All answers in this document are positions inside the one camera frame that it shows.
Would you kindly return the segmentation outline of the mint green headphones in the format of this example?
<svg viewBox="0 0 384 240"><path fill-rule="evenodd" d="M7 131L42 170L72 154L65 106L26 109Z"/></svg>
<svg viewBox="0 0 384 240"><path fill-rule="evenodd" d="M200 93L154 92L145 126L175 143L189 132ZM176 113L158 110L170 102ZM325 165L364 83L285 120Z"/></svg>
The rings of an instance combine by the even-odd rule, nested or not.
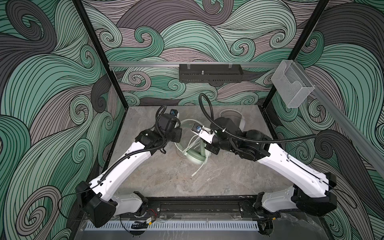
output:
<svg viewBox="0 0 384 240"><path fill-rule="evenodd" d="M181 121L181 128L183 129L183 132L190 130L195 123L202 124L201 122L193 119L186 119ZM186 147L182 145L182 142L175 143L175 146L183 157L185 157L190 162L201 166L210 157L211 153L205 149L206 144L200 137L194 134L192 135L193 136L189 140Z"/></svg>

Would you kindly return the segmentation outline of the white headphones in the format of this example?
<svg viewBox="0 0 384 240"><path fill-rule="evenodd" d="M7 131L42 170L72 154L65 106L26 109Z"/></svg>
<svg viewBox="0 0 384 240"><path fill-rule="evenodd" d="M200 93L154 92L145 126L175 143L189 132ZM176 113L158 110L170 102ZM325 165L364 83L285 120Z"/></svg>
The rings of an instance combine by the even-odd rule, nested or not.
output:
<svg viewBox="0 0 384 240"><path fill-rule="evenodd" d="M224 109L220 112L220 117L231 119L241 131L244 131L246 120L241 112L234 109Z"/></svg>

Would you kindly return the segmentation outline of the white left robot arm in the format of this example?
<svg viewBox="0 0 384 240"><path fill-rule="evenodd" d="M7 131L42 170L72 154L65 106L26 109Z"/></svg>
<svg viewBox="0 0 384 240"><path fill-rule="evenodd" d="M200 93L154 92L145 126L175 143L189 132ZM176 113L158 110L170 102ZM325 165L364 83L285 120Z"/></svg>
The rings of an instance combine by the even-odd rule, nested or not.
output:
<svg viewBox="0 0 384 240"><path fill-rule="evenodd" d="M141 131L126 152L102 174L90 182L82 181L76 186L79 207L96 228L102 227L115 216L146 215L146 197L139 192L118 195L117 190L156 151L164 153L167 143L181 141L180 114L175 109L166 113L166 109L165 106L158 109L154 128Z"/></svg>

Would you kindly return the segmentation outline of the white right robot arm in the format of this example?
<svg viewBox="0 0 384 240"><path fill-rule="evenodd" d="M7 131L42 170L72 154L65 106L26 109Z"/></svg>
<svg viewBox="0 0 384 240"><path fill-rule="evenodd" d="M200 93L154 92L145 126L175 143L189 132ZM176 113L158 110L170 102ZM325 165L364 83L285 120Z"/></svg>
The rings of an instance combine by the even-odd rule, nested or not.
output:
<svg viewBox="0 0 384 240"><path fill-rule="evenodd" d="M259 193L254 208L259 214L272 215L284 210L300 210L321 217L337 208L337 185L332 173L321 173L301 163L271 138L258 130L243 132L231 119L218 118L210 127L197 127L197 134L213 154L227 151L242 159L258 162L293 183L285 190Z"/></svg>

